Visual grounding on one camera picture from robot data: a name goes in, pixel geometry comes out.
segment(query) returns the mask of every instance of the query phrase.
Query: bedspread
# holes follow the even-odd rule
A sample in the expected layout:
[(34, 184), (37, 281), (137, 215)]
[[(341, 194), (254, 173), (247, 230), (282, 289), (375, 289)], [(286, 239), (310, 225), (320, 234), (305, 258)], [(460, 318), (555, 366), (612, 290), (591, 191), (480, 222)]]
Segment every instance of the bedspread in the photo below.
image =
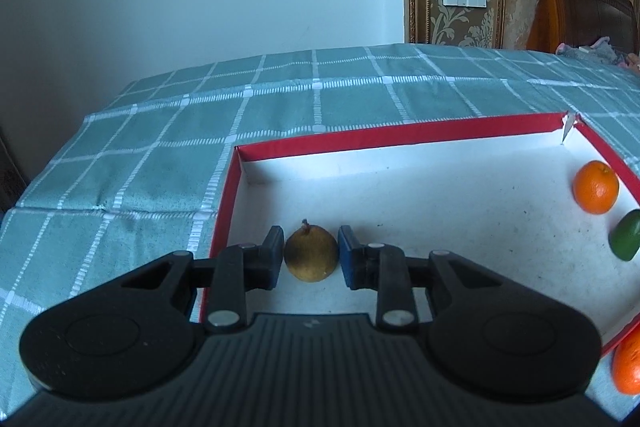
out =
[(0, 417), (32, 393), (17, 345), (34, 314), (170, 251), (207, 256), (234, 146), (572, 109), (638, 173), (639, 82), (538, 52), (421, 44), (263, 55), (132, 82), (84, 119), (2, 222)]

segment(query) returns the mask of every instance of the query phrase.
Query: headboard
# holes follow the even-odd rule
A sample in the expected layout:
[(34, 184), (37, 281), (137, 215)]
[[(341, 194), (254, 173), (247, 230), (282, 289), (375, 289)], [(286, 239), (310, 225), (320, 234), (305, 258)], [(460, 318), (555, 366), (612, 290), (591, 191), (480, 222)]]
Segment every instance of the headboard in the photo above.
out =
[(527, 49), (555, 53), (560, 42), (583, 46), (605, 36), (620, 51), (638, 52), (630, 0), (540, 0)]

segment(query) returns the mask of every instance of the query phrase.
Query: orange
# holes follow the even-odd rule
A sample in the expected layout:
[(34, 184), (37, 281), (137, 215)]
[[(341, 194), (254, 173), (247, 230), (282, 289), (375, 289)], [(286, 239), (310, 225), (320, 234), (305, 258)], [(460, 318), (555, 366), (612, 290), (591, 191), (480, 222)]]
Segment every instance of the orange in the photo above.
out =
[(611, 376), (620, 393), (640, 393), (640, 328), (631, 331), (616, 348)]
[(609, 212), (618, 199), (620, 182), (606, 163), (593, 160), (584, 165), (574, 178), (574, 199), (590, 214)]

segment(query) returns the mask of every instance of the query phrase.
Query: round brown fruit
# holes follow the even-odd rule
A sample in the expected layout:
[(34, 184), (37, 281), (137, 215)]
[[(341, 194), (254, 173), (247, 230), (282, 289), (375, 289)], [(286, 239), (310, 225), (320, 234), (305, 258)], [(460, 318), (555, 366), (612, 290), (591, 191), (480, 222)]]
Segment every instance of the round brown fruit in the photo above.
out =
[(333, 235), (306, 219), (287, 239), (284, 262), (294, 277), (304, 282), (318, 282), (329, 277), (338, 265), (338, 243)]

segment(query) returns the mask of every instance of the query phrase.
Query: box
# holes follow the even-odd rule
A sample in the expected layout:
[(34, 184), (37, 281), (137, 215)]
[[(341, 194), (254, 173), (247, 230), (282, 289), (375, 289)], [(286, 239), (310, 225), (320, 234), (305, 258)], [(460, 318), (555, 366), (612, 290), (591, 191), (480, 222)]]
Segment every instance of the box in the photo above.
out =
[[(450, 250), (590, 317), (610, 351), (640, 320), (640, 255), (620, 261), (607, 235), (638, 207), (640, 180), (579, 116), (561, 113), (366, 128), (239, 146), (228, 170), (211, 254), (261, 243), (271, 225), (289, 237), (302, 219), (334, 235), (408, 257)], [(620, 178), (615, 206), (585, 213), (571, 183), (590, 160)], [(431, 318), (414, 289), (421, 321)], [(368, 313), (376, 293), (351, 291), (338, 267), (304, 283), (282, 266), (271, 292), (247, 293), (255, 312)]]

